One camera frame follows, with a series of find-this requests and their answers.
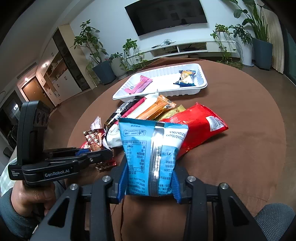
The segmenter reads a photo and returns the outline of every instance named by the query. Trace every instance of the silver screw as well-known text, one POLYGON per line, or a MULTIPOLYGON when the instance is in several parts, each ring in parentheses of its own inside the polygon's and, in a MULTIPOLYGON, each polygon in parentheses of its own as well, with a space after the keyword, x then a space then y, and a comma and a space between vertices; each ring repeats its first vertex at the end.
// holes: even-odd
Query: silver screw
POLYGON ((221 184, 220 184, 220 187, 221 187, 222 189, 227 189, 227 188, 229 188, 229 186, 228 186, 227 183, 221 183, 221 184))
POLYGON ((76 183, 73 183, 70 185, 71 190, 76 190, 78 188, 78 185, 76 183))
POLYGON ((189 177, 187 177, 187 180, 190 181, 190 182, 194 182, 196 180, 196 177, 189 176, 189 177))
POLYGON ((103 176, 102 180, 103 180, 103 182, 108 182, 111 180, 111 177, 110 176, 103 176))

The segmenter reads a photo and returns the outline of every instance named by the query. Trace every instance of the television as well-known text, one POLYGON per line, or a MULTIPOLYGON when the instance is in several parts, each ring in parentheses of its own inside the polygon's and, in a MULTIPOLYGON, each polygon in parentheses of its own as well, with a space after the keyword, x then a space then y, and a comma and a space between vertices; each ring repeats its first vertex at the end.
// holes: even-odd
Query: television
POLYGON ((138 36, 163 28, 207 23, 199 0, 139 0, 125 9, 138 36))

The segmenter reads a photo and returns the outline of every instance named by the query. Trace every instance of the black snack package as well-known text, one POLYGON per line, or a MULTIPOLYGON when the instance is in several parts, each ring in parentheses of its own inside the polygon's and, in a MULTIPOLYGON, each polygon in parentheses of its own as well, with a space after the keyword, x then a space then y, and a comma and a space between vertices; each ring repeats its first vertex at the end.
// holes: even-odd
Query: black snack package
POLYGON ((140 99, 142 99, 141 96, 136 96, 134 99, 131 99, 127 102, 124 102, 110 117, 109 119, 105 122, 104 124, 104 129, 107 133, 110 129, 111 126, 113 126, 113 124, 118 121, 119 118, 121 118, 121 116, 127 112, 135 103, 137 103, 140 99))

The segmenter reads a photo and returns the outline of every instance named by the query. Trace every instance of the barcode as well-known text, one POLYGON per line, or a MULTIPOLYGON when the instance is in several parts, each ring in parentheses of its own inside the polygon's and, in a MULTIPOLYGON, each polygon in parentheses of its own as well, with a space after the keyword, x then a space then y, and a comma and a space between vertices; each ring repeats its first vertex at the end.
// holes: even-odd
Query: barcode
POLYGON ((217 117, 208 116, 208 117, 206 117, 206 119, 210 124, 210 131, 216 131, 216 130, 224 127, 223 122, 217 117))

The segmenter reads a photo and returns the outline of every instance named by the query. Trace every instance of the air vent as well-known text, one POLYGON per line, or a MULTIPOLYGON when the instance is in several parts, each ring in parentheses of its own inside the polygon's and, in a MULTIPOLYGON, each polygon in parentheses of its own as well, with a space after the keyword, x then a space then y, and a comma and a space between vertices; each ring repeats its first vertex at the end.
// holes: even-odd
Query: air vent
POLYGON ((28 73, 31 69, 37 66, 37 63, 34 62, 31 64, 28 68, 26 68, 19 76, 17 76, 17 79, 19 80, 21 77, 23 77, 26 73, 28 73))

